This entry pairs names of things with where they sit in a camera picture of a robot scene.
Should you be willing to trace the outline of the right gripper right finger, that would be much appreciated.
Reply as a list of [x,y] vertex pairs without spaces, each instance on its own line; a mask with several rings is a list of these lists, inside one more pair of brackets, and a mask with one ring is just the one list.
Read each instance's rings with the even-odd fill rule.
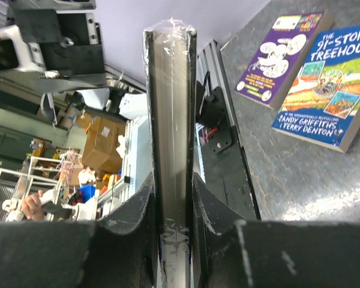
[[194,175],[196,287],[360,287],[360,224],[250,221]]

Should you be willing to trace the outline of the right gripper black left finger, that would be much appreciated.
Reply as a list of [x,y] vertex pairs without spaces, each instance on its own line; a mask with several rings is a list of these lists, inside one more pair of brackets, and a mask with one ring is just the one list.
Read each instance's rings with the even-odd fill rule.
[[0,287],[154,287],[152,175],[99,221],[0,222]]

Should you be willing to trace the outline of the black moon and sixpence book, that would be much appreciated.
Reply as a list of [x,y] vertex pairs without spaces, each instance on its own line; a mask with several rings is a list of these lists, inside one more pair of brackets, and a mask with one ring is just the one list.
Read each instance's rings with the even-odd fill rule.
[[197,32],[162,20],[143,33],[160,279],[189,287]]

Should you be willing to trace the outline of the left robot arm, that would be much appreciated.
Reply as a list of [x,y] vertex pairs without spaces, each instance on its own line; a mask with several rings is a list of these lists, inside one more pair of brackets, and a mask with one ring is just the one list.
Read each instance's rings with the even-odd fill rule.
[[13,25],[0,28],[0,74],[35,74],[41,93],[105,88],[95,1],[7,1]]

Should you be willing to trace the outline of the distant person hand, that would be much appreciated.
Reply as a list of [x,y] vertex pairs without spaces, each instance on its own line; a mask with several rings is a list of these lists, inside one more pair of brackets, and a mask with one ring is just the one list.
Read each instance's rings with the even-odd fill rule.
[[38,190],[38,193],[30,194],[22,200],[21,212],[27,220],[44,220],[40,200],[43,194],[43,190]]

